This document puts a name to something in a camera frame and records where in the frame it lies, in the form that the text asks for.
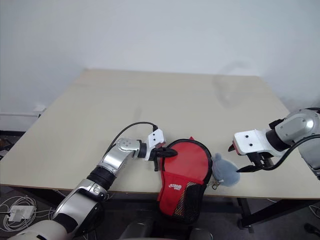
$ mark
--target white cable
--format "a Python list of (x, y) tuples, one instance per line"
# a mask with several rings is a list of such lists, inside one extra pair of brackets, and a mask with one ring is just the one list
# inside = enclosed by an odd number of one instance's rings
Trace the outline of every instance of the white cable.
[[(9, 200), (16, 199), (16, 201), (13, 202), (13, 204), (9, 207), (8, 205), (4, 204), (8, 202)], [(6, 207), (8, 212), (11, 212), (11, 208), (15, 205), (27, 205), (27, 206), (34, 206), (35, 209), (37, 209), (37, 203), (36, 201), (28, 196), (14, 196), (10, 197), (9, 199), (5, 200), (3, 203), (1, 203), (0, 207)], [(3, 228), (0, 227), (0, 230), (5, 232), (18, 232), (25, 228), (27, 228), (36, 218), (36, 212), (33, 212), (31, 217), (29, 219), (23, 219), (20, 222), (9, 222), (9, 217), (5, 216), (3, 218)]]
[(270, 198), (266, 198), (269, 202), (272, 202), (272, 203), (277, 203), (277, 201), (274, 201), (274, 200), (271, 200)]
[(60, 195), (62, 195), (62, 196), (64, 196), (64, 197), (66, 197), (66, 195), (65, 194), (63, 194), (62, 192), (60, 192), (59, 190), (54, 190), (56, 193), (58, 193), (58, 194), (60, 194)]
[[(7, 204), (8, 201), (12, 199), (17, 199), (14, 201), (11, 206), (9, 207)], [(52, 218), (52, 215), (54, 214), (55, 210), (50, 208), (49, 210), (42, 210), (42, 211), (37, 211), (37, 203), (36, 200), (34, 200), (31, 197), (28, 196), (13, 196), (5, 200), (0, 204), (0, 208), (6, 208), (6, 211), (8, 213), (11, 212), (11, 208), (15, 205), (20, 205), (20, 206), (34, 206), (34, 211), (32, 215), (30, 216), (29, 219), (22, 219), (21, 221), (9, 221), (9, 216), (4, 216), (3, 218), (3, 228), (0, 227), (0, 230), (5, 231), (5, 232), (18, 232), (22, 231), (23, 229), (26, 229), (34, 220), (35, 218), (43, 218), (48, 216), (49, 220)], [(39, 213), (45, 213), (45, 215), (37, 216)]]
[(110, 193), (107, 193), (107, 194), (108, 194), (108, 197), (107, 197), (106, 201), (112, 199), (112, 197), (115, 195), (115, 193), (113, 193), (112, 195), (110, 195)]
[(312, 208), (320, 209), (320, 207), (317, 207), (317, 206), (315, 206), (315, 205), (310, 205), (310, 206), (309, 206), (309, 209), (311, 210), (311, 212), (313, 213), (313, 215), (315, 215), (318, 219), (320, 219), (320, 216), (317, 215), (316, 212), (315, 212)]

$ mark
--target table leg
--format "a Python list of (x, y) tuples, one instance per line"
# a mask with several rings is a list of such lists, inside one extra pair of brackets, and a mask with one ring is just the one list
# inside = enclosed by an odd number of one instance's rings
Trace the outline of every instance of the table leg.
[(319, 202), (319, 199), (300, 200), (283, 199), (253, 214), (242, 216), (240, 228), (249, 228), (252, 224), (263, 223)]
[[(242, 218), (250, 216), (251, 215), (251, 211), (250, 211), (250, 207), (249, 207), (247, 199), (238, 197), (237, 201), (238, 201), (238, 204), (239, 204), (239, 206), (241, 207), (241, 210), (242, 210), (242, 212), (241, 212)], [(238, 227), (240, 229), (244, 229), (244, 228), (248, 229), (249, 233), (251, 233), (251, 234), (253, 234), (255, 232), (254, 228), (251, 225), (243, 227), (242, 224), (241, 224), (241, 220), (238, 221)]]

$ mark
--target black joint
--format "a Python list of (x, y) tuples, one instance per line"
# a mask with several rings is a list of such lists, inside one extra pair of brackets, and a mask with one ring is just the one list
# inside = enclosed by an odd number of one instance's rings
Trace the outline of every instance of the black joint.
[(87, 177), (87, 179), (99, 184), (106, 191), (110, 188), (116, 176), (102, 166), (97, 166)]
[(284, 121), (284, 119), (275, 120), (275, 121), (269, 123), (269, 127), (270, 127), (271, 129), (275, 129), (275, 127), (276, 127), (278, 124), (282, 123), (283, 121)]
[(235, 146), (232, 144), (229, 148), (228, 148), (228, 152), (234, 151), (236, 150)]
[(266, 139), (268, 140), (268, 142), (271, 144), (271, 146), (279, 151), (282, 152), (283, 150), (286, 150), (288, 148), (290, 148), (290, 145), (284, 143), (279, 136), (276, 133), (275, 129), (272, 129), (270, 131), (267, 131), (265, 133)]
[(248, 158), (250, 159), (250, 161), (252, 163), (254, 163), (255, 166), (261, 168), (262, 167), (262, 163), (261, 161), (263, 161), (263, 158), (261, 157), (261, 155), (258, 152), (250, 152), (247, 153)]
[(71, 233), (73, 230), (76, 229), (78, 226), (77, 221), (74, 220), (71, 216), (59, 213), (53, 221), (57, 222), (58, 224), (62, 225), (67, 233)]
[(153, 163), (154, 163), (154, 171), (158, 172), (159, 171), (159, 163), (158, 163), (157, 157), (153, 160)]
[(138, 158), (143, 159), (147, 155), (147, 144), (144, 142), (141, 142), (141, 140), (138, 140), (140, 142), (140, 150), (138, 153)]
[(261, 170), (260, 167), (248, 165), (248, 166), (244, 166), (244, 167), (238, 169), (236, 172), (237, 173), (254, 173), (259, 170)]
[(178, 155), (178, 152), (169, 147), (159, 147), (152, 149), (157, 158), (170, 158)]
[(270, 159), (273, 157), (273, 155), (269, 152), (263, 151), (259, 152), (260, 156), (265, 160), (265, 159)]

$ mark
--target cable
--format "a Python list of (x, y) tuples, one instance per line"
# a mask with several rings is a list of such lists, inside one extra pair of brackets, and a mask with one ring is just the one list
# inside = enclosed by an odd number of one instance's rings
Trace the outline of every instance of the cable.
[(317, 207), (315, 205), (310, 205), (309, 209), (311, 210), (311, 212), (313, 213), (313, 215), (315, 215), (318, 219), (320, 219), (320, 216), (317, 214), (317, 210), (320, 209), (320, 207)]
[(58, 193), (58, 194), (60, 194), (61, 196), (64, 196), (64, 197), (66, 197), (66, 195), (65, 194), (63, 194), (62, 192), (60, 192), (59, 190), (54, 190), (56, 193)]
[(158, 129), (157, 125), (155, 125), (155, 124), (153, 124), (152, 122), (149, 122), (149, 121), (138, 121), (138, 122), (132, 123), (132, 124), (126, 126), (124, 129), (121, 130), (121, 132), (118, 133), (118, 135), (113, 139), (113, 141), (110, 143), (109, 147), (105, 151), (105, 154), (108, 153), (115, 146), (114, 144), (115, 144), (116, 140), (120, 137), (121, 134), (123, 134), (123, 132), (125, 130), (127, 130), (128, 128), (131, 128), (134, 125), (138, 125), (138, 124), (149, 124), (149, 125), (152, 125), (152, 131), (153, 132)]
[[(16, 198), (17, 198), (17, 200), (14, 201), (13, 204), (10, 207), (5, 204), (9, 200), (16, 199)], [(11, 213), (11, 208), (13, 206), (15, 206), (15, 205), (34, 206), (35, 209), (37, 209), (36, 201), (33, 198), (28, 197), (28, 196), (13, 196), (13, 197), (10, 197), (7, 200), (5, 200), (4, 202), (2, 202), (0, 204), (0, 207), (6, 207), (7, 208), (7, 212)], [(20, 222), (16, 222), (16, 221), (9, 222), (9, 217), (5, 216), (3, 218), (3, 228), (0, 227), (0, 230), (2, 230), (4, 232), (21, 231), (21, 230), (27, 228), (35, 220), (36, 214), (37, 214), (37, 212), (34, 211), (29, 219), (23, 219)]]
[(264, 167), (262, 168), (263, 170), (266, 170), (266, 171), (270, 171), (270, 170), (274, 170), (276, 169), (277, 167), (279, 167), (285, 160), (286, 158), (289, 156), (290, 153), (292, 153), (292, 151), (300, 146), (301, 144), (303, 144), (304, 142), (306, 141), (309, 141), (311, 139), (319, 139), (320, 138), (320, 134), (315, 134), (315, 135), (311, 135), (311, 136), (307, 136), (305, 138), (302, 138), (301, 140), (297, 141), (295, 144), (293, 144), (285, 153), (284, 155), (280, 158), (280, 160), (273, 166), (270, 166), (270, 167)]
[(269, 202), (272, 202), (272, 203), (277, 203), (277, 201), (274, 201), (274, 200), (272, 200), (272, 199), (270, 199), (270, 198), (266, 198)]
[(107, 199), (105, 200), (105, 202), (108, 201), (108, 200), (110, 200), (110, 199), (112, 199), (112, 197), (113, 197), (116, 193), (113, 193), (113, 194), (111, 194), (111, 195), (110, 195), (110, 193), (107, 193), (107, 194), (108, 194), (108, 197), (107, 197)]
[[(17, 199), (15, 200), (11, 206), (9, 207), (7, 204), (8, 201), (12, 200), (12, 199)], [(8, 198), (7, 200), (3, 201), (0, 204), (0, 208), (5, 207), (6, 208), (6, 212), (11, 213), (11, 209), (13, 206), (34, 206), (34, 211), (32, 213), (32, 215), (30, 216), (29, 219), (22, 219), (21, 221), (9, 221), (9, 217), (5, 216), (3, 218), (3, 228), (0, 227), (0, 230), (4, 231), (4, 232), (18, 232), (18, 231), (22, 231), (23, 229), (26, 229), (27, 227), (29, 227), (32, 222), (35, 220), (35, 218), (43, 218), (48, 216), (49, 220), (52, 218), (53, 213), (55, 212), (54, 209), (50, 208), (49, 210), (41, 210), (41, 211), (37, 211), (37, 202), (36, 200), (34, 200), (31, 197), (28, 196), (13, 196)], [(45, 215), (41, 215), (41, 216), (37, 216), (37, 214), (39, 213), (46, 213)]]

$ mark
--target black cable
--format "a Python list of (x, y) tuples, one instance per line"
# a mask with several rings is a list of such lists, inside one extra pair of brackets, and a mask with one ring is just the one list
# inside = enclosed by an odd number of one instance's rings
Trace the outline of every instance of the black cable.
[(131, 128), (134, 125), (138, 125), (138, 124), (149, 124), (152, 125), (152, 131), (154, 132), (155, 130), (158, 129), (158, 126), (153, 124), (152, 122), (149, 121), (138, 121), (135, 123), (130, 124), (129, 126), (126, 126), (124, 129), (121, 130), (121, 132), (119, 132), (119, 134), (113, 139), (113, 141), (110, 143), (109, 147), (107, 148), (107, 150), (105, 151), (105, 154), (108, 153), (115, 145), (116, 140), (120, 137), (120, 135), (127, 130), (128, 128)]
[(309, 141), (311, 139), (319, 139), (320, 138), (320, 134), (316, 134), (316, 135), (311, 135), (311, 136), (307, 136), (305, 138), (302, 138), (301, 140), (297, 141), (295, 144), (293, 144), (285, 153), (284, 155), (280, 158), (280, 160), (273, 166), (270, 166), (270, 167), (265, 167), (265, 168), (262, 168), (263, 170), (266, 170), (266, 171), (270, 171), (270, 170), (274, 170), (276, 169), (277, 167), (279, 167), (285, 160), (286, 158), (289, 156), (289, 154), (296, 148), (298, 147), (299, 145), (303, 144), (304, 142), (306, 141)]

